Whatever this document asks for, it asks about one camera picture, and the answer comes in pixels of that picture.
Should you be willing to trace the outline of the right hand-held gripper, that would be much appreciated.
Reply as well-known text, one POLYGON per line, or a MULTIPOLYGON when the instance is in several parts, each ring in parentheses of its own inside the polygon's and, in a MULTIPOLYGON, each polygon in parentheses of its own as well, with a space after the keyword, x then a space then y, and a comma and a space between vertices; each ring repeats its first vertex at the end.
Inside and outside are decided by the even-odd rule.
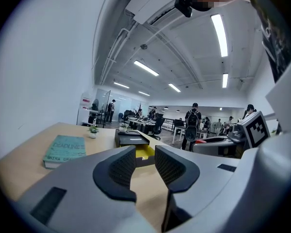
POLYGON ((230 124, 227 129, 227 136, 205 138, 203 143, 195 143, 192 151, 204 155, 241 158, 246 150, 258 147, 270 137, 262 112, 245 112, 242 119, 230 124))

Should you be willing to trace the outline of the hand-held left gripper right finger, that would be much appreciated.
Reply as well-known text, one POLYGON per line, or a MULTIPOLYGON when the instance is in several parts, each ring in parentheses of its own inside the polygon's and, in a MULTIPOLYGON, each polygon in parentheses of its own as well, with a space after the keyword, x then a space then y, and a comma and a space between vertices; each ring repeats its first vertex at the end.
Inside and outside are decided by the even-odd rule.
POLYGON ((155 167, 168 189, 161 231, 167 232, 201 212, 235 172, 238 159, 155 147, 155 167))

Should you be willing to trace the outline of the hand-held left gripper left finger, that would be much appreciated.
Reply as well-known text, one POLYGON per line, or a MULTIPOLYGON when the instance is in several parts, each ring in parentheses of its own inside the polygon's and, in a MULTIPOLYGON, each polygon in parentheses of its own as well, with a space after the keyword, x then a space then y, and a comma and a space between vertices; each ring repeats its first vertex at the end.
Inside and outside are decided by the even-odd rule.
POLYGON ((134 146, 80 157, 37 181, 17 204, 42 233, 153 233, 130 189, 135 168, 134 146))

